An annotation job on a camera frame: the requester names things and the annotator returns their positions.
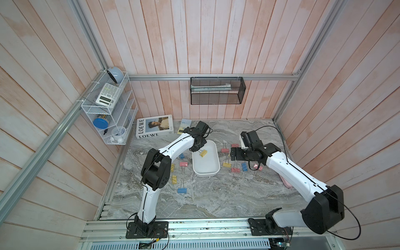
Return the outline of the white plastic storage box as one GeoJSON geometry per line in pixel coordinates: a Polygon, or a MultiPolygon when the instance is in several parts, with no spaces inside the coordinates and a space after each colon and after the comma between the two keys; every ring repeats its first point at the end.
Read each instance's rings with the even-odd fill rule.
{"type": "Polygon", "coordinates": [[[207,143],[197,152],[192,152],[193,171],[198,177],[213,177],[220,171],[220,161],[217,146],[214,141],[207,140],[207,143]],[[206,150],[204,157],[200,152],[206,150]]]}

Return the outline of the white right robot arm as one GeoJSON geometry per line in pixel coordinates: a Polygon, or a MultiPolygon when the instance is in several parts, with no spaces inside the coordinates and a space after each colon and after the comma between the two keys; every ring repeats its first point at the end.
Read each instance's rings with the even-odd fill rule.
{"type": "Polygon", "coordinates": [[[324,234],[345,217],[343,191],[328,186],[304,171],[287,158],[286,153],[272,143],[264,144],[256,131],[240,134],[241,146],[231,149],[231,159],[257,162],[277,172],[307,202],[304,209],[283,211],[280,208],[266,214],[268,232],[282,228],[307,227],[316,234],[324,234]]]}

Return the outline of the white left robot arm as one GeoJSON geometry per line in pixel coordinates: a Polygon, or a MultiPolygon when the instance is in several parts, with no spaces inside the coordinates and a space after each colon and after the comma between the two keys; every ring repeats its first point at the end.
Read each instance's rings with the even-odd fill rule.
{"type": "Polygon", "coordinates": [[[160,149],[150,149],[141,170],[143,197],[140,209],[126,221],[126,238],[140,239],[165,237],[168,223],[156,224],[156,206],[161,189],[168,183],[173,161],[186,150],[199,151],[206,143],[206,138],[213,129],[200,121],[195,127],[187,127],[183,133],[169,145],[160,149]]]}

